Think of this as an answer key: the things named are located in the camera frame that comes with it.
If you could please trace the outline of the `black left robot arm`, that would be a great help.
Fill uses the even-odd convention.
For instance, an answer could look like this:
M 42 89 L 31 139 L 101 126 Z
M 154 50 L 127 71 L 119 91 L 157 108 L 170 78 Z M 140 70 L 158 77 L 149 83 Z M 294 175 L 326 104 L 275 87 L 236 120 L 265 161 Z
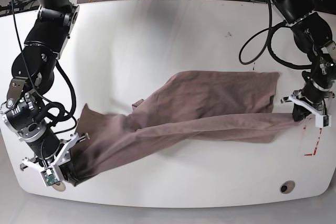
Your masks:
M 335 82 L 335 41 L 328 23 L 315 11 L 313 0 L 266 0 L 268 11 L 272 8 L 283 17 L 273 25 L 269 16 L 267 39 L 262 50 L 268 50 L 273 60 L 293 70 L 300 70 L 305 80 L 302 89 L 282 98 L 282 102 L 294 103 L 292 117 L 299 122 L 307 116 L 315 116 L 316 127 L 330 127 L 332 116 L 327 101 L 334 98 L 331 92 Z M 281 28 L 289 28 L 300 51 L 308 56 L 310 64 L 296 65 L 280 59 L 272 49 L 272 38 Z

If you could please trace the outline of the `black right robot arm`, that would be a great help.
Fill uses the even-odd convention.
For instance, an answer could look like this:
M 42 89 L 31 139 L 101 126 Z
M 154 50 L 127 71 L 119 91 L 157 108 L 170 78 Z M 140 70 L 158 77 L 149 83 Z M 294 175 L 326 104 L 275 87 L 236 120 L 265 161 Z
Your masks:
M 70 138 L 60 139 L 53 128 L 74 119 L 77 107 L 75 89 L 59 63 L 79 13 L 77 0 L 37 0 L 37 19 L 12 64 L 12 79 L 6 101 L 1 105 L 4 124 L 34 152 L 24 158 L 21 169 L 36 170 L 46 186 L 66 181 L 79 183 L 72 148 L 88 138 L 69 129 Z M 57 70 L 65 80 L 71 107 L 45 97 Z

